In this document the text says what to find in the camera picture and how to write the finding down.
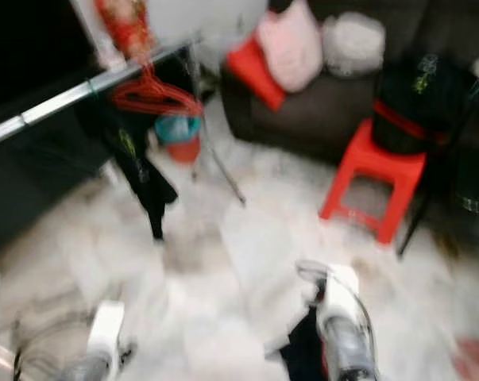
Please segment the black garment with red trim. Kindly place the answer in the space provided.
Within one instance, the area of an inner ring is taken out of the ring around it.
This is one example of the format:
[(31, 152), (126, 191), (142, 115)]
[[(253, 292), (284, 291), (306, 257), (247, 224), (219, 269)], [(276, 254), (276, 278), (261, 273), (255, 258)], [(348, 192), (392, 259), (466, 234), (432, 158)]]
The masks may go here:
[(329, 381), (326, 377), (323, 343), (318, 331), (316, 308), (311, 307), (287, 335), (279, 349), (290, 381)]

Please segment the chrome clothes rack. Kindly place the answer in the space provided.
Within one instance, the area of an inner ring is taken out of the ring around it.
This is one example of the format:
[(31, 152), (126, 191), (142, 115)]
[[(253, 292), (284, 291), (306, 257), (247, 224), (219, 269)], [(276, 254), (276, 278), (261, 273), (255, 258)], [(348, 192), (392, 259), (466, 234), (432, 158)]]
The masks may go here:
[[(179, 54), (180, 51), (191, 51), (192, 47), (199, 44), (200, 41), (202, 41), (202, 37), (195, 37), (195, 39), (184, 40), (167, 48), (160, 48), (156, 53), (152, 53), (147, 60), (142, 60), (141, 62), (144, 64), (155, 64), (156, 62), (164, 60), (170, 56)], [(102, 92), (108, 90), (109, 87), (123, 83), (124, 80), (130, 79), (133, 74), (140, 71), (141, 63), (137, 63), (135, 60), (127, 60), (124, 63), (115, 64), (111, 69), (94, 76), (93, 79), (95, 79), (98, 90)], [(0, 123), (0, 143), (6, 139), (15, 137), (15, 135), (20, 134), (21, 131), (29, 129), (29, 127), (38, 124), (47, 117), (57, 114), (69, 106), (75, 105), (76, 102), (79, 102), (80, 99), (86, 98), (87, 95), (91, 94), (89, 87), (87, 87), (87, 80), (84, 80), (82, 83), (76, 84), (74, 87), (69, 87), (68, 90), (61, 91), (60, 94), (55, 94), (54, 97), (39, 102), (39, 104), (32, 106), (32, 108), (14, 114), (10, 119), (4, 120)], [(246, 196), (243, 195), (237, 182), (232, 178), (232, 175), (230, 175), (225, 169), (220, 156), (218, 156), (218, 153), (214, 150), (214, 146), (211, 146), (210, 151), (211, 159), (213, 159), (218, 170), (228, 182), (234, 197), (242, 206), (246, 206)]]

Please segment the black garment with green logo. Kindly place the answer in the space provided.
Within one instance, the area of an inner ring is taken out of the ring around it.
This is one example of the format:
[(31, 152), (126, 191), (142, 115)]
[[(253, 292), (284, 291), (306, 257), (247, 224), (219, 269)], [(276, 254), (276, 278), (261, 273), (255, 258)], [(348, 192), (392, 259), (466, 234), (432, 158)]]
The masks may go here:
[(102, 138), (130, 189), (147, 211), (153, 239), (162, 242), (166, 208), (178, 199), (178, 193), (147, 157), (147, 130), (115, 118), (102, 128)]

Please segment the orange bin with teal liner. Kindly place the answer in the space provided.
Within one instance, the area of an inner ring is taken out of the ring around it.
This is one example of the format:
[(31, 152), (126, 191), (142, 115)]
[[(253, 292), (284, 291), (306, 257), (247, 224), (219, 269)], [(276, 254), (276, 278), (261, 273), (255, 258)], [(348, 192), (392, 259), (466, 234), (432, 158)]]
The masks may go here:
[(199, 117), (163, 115), (153, 124), (159, 145), (179, 164), (194, 164), (200, 153)]

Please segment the red and gold statue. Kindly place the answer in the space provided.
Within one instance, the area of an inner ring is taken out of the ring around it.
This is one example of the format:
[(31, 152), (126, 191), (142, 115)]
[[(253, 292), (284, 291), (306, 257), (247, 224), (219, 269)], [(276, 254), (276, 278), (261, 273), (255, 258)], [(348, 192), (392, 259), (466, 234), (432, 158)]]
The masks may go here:
[(94, 0), (115, 48), (128, 60), (145, 59), (155, 50), (144, 0)]

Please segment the red cushion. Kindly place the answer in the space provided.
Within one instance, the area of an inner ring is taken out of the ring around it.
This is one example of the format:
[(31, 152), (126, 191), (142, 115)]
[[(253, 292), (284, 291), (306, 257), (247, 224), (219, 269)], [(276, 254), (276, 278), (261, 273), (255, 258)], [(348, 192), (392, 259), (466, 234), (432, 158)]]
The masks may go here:
[(268, 71), (267, 58), (257, 37), (252, 35), (233, 48), (226, 65), (270, 110), (280, 111), (287, 94)]

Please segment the pink cat face cushion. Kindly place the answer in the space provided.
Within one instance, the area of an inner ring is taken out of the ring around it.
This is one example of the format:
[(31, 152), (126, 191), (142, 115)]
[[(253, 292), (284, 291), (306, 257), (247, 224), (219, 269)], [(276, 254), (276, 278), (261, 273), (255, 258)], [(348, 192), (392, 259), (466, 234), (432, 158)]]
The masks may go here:
[(293, 0), (280, 12), (265, 12), (255, 33), (268, 72), (283, 90), (302, 91), (322, 71), (319, 23), (306, 0)]

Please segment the dark grey sofa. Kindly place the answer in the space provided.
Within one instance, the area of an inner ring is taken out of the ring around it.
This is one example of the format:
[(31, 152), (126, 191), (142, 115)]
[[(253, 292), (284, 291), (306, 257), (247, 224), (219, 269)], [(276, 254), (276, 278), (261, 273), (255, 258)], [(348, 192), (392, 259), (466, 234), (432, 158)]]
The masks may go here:
[[(438, 53), (469, 68), (479, 57), (479, 0), (307, 0), (319, 21), (344, 12), (363, 13), (387, 29), (385, 58)], [(287, 95), (272, 111), (230, 69), (223, 69), (221, 97), (236, 138), (265, 143), (337, 164), (358, 124), (373, 115), (369, 74), (340, 79), (320, 74), (305, 90)]]

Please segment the red plastic stool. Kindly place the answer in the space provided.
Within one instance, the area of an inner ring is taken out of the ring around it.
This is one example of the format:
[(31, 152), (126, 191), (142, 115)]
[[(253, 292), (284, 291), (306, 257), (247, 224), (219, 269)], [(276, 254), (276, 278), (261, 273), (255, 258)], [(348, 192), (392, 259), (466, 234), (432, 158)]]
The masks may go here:
[[(373, 143), (371, 130), (373, 123), (370, 119), (359, 124), (331, 182), (319, 217), (329, 219), (338, 215), (350, 218), (373, 229), (378, 243), (391, 244), (413, 199), (427, 163), (427, 155), (396, 155), (388, 152)], [(343, 206), (345, 192), (358, 176), (370, 177), (392, 186), (392, 195), (381, 217)]]

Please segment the black red clothes pile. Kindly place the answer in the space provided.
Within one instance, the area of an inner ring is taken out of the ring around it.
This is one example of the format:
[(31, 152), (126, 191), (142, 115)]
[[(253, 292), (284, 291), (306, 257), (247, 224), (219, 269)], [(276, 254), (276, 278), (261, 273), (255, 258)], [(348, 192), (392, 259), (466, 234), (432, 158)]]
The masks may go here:
[(419, 155), (446, 143), (463, 117), (475, 76), (439, 54), (408, 53), (378, 77), (371, 138), (396, 155)]

